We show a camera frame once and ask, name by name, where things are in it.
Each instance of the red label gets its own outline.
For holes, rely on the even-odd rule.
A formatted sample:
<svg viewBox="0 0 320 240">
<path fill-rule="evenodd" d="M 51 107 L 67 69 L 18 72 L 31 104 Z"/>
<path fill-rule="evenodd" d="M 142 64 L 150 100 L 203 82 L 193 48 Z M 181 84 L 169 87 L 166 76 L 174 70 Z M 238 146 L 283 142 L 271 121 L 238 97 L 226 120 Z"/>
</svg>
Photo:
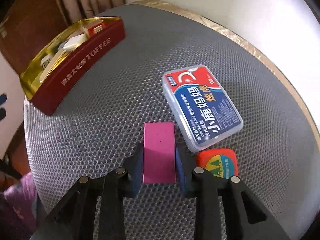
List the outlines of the red label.
<svg viewBox="0 0 320 240">
<path fill-rule="evenodd" d="M 205 66 L 179 70 L 165 75 L 172 92 L 185 84 L 204 85 L 209 88 L 219 89 L 217 80 L 210 74 Z"/>
</svg>

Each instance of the eraser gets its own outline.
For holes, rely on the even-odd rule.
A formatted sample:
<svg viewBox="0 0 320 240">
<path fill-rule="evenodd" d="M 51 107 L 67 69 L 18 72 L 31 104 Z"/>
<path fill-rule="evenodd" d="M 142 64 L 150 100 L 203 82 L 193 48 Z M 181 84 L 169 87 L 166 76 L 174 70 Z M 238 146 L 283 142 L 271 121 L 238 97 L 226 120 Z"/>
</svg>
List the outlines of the eraser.
<svg viewBox="0 0 320 240">
<path fill-rule="evenodd" d="M 238 176 L 236 153 L 231 149 L 211 149 L 200 152 L 197 165 L 210 171 L 214 176 L 229 179 Z"/>
<path fill-rule="evenodd" d="M 144 183 L 175 183 L 173 122 L 144 124 Z"/>
</svg>

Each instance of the purple cloth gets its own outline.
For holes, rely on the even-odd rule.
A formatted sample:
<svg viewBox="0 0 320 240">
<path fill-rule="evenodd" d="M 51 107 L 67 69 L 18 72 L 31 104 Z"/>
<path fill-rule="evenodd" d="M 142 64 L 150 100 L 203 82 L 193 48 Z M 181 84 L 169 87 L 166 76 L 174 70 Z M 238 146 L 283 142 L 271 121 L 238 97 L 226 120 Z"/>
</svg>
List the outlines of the purple cloth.
<svg viewBox="0 0 320 240">
<path fill-rule="evenodd" d="M 37 200 L 37 190 L 31 172 L 20 179 L 19 184 L 9 187 L 4 192 L 4 198 L 13 207 L 17 216 L 33 232 L 36 230 L 36 219 L 32 206 Z"/>
<path fill-rule="evenodd" d="M 29 240 L 32 233 L 0 193 L 0 239 Z"/>
</svg>

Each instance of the blue object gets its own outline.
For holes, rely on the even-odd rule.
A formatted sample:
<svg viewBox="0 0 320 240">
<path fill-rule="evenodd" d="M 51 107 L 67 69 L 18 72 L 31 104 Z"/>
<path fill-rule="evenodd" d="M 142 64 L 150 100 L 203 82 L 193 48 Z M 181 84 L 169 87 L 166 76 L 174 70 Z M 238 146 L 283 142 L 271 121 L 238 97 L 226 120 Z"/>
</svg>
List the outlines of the blue object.
<svg viewBox="0 0 320 240">
<path fill-rule="evenodd" d="M 0 105 L 4 104 L 7 101 L 7 95 L 2 94 L 0 95 Z"/>
<path fill-rule="evenodd" d="M 175 157 L 176 157 L 176 170 L 178 172 L 178 177 L 179 177 L 179 186 L 180 186 L 182 193 L 184 195 L 186 195 L 187 194 L 186 175 L 183 171 L 182 161 L 180 158 L 178 148 L 176 148 Z"/>
<path fill-rule="evenodd" d="M 122 167 L 124 167 L 127 170 L 128 176 L 131 177 L 132 184 L 130 191 L 132 193 L 132 197 L 135 197 L 140 191 L 143 176 L 142 143 L 139 143 L 137 145 L 137 149 L 132 156 L 124 159 Z"/>
<path fill-rule="evenodd" d="M 0 108 L 0 121 L 2 119 L 4 119 L 6 115 L 7 115 L 7 113 L 6 113 L 5 109 L 3 107 Z"/>
</svg>

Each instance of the blue label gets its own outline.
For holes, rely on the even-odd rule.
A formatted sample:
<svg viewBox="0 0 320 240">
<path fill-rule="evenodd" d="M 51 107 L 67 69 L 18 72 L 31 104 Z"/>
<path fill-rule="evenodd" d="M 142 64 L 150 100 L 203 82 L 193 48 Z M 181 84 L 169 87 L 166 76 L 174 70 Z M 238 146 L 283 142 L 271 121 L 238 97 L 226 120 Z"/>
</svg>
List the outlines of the blue label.
<svg viewBox="0 0 320 240">
<path fill-rule="evenodd" d="M 221 89 L 190 84 L 179 87 L 174 95 L 198 144 L 241 123 Z"/>
<path fill-rule="evenodd" d="M 229 179 L 231 176 L 235 175 L 235 167 L 232 160 L 225 156 L 220 155 L 222 168 L 223 168 L 223 178 Z"/>
</svg>

